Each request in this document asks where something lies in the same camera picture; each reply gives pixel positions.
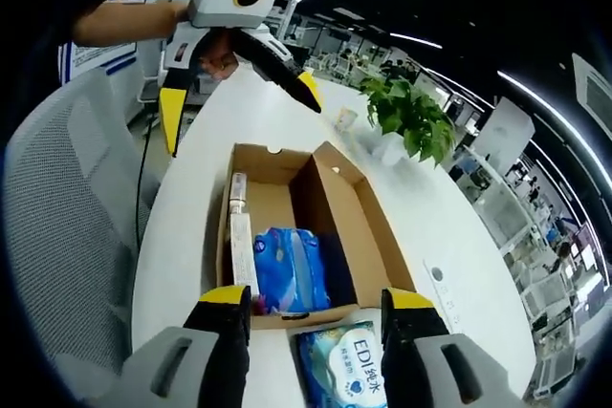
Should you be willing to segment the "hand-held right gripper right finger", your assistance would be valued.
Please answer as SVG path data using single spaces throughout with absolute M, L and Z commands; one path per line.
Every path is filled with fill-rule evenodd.
M 450 333 L 419 293 L 382 291 L 382 364 L 390 407 L 523 407 L 507 371 L 463 333 Z

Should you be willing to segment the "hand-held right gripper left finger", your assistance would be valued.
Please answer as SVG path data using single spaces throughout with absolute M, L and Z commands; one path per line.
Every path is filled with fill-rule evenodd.
M 91 407 L 240 407 L 250 369 L 251 289 L 203 294 L 182 327 L 167 327 L 124 363 Z

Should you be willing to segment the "person's left hand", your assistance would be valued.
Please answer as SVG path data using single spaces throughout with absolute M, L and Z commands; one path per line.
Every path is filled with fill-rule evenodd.
M 199 65 L 205 73 L 216 80 L 225 80 L 237 70 L 238 60 L 232 50 L 229 31 L 220 31 L 201 54 Z

